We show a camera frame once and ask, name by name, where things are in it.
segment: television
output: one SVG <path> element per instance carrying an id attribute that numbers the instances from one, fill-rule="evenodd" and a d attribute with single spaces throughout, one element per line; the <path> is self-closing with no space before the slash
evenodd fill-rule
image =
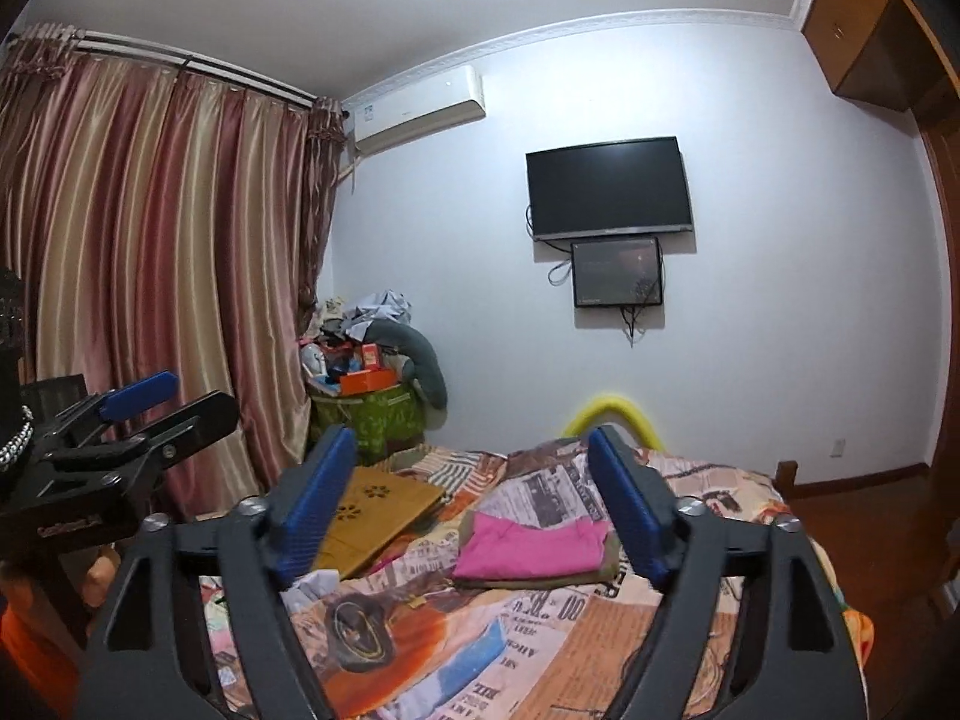
<path id="1" fill-rule="evenodd" d="M 603 238 L 570 247 L 577 308 L 664 304 L 661 250 L 656 238 Z"/>
<path id="2" fill-rule="evenodd" d="M 673 137 L 536 151 L 527 184 L 535 241 L 693 229 Z"/>

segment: blue clamp pad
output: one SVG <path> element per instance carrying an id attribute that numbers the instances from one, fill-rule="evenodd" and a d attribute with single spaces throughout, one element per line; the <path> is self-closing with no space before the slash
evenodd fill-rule
<path id="1" fill-rule="evenodd" d="M 302 466 L 289 469 L 270 492 L 272 576 L 286 589 L 310 570 L 356 465 L 356 434 L 329 428 Z"/>
<path id="2" fill-rule="evenodd" d="M 664 591 L 677 568 L 670 488 L 654 469 L 637 464 L 613 428 L 590 432 L 587 466 L 635 572 Z"/>
<path id="3" fill-rule="evenodd" d="M 176 395 L 177 386 L 179 379 L 169 370 L 162 370 L 146 379 L 128 384 L 104 399 L 100 407 L 100 418 L 104 422 L 123 422 L 170 400 Z"/>

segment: cardboard box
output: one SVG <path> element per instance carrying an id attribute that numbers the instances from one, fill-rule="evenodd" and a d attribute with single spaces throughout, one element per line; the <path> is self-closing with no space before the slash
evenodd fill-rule
<path id="1" fill-rule="evenodd" d="M 389 367 L 383 370 L 358 370 L 340 377 L 340 396 L 359 395 L 387 389 L 397 384 L 397 375 Z"/>

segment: white wall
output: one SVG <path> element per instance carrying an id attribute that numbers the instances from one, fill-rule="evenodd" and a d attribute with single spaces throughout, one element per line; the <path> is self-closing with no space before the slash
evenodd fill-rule
<path id="1" fill-rule="evenodd" d="M 800 481 L 925 459 L 944 286 L 909 118 L 834 98 L 786 30 L 640 26 L 476 66 L 487 118 L 363 162 L 328 252 L 340 295 L 413 303 L 450 389 L 431 440 L 527 447 L 612 391 L 691 458 Z M 524 156 L 656 135 L 680 140 L 696 234 L 664 240 L 665 306 L 630 348 L 547 284 Z"/>
<path id="2" fill-rule="evenodd" d="M 320 266 L 320 273 L 317 274 L 317 295 L 320 298 L 334 298 L 336 287 L 333 280 L 333 252 L 332 246 L 328 244 L 326 256 L 323 257 L 323 264 Z"/>

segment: folded clothes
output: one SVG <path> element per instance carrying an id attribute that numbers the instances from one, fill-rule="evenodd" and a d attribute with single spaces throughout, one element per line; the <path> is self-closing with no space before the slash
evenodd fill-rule
<path id="1" fill-rule="evenodd" d="M 460 543 L 466 544 L 473 537 L 474 512 L 464 514 L 460 523 Z M 603 562 L 596 571 L 582 574 L 566 574 L 561 577 L 542 577 L 539 579 L 457 579 L 454 584 L 467 589 L 481 590 L 555 590 L 558 587 L 577 586 L 578 584 L 600 584 L 602 581 L 614 581 L 620 571 L 620 539 L 611 528 L 603 542 Z"/>
<path id="2" fill-rule="evenodd" d="M 544 531 L 476 512 L 472 538 L 461 548 L 453 578 L 525 580 L 596 571 L 608 531 L 608 522 L 589 517 Z"/>

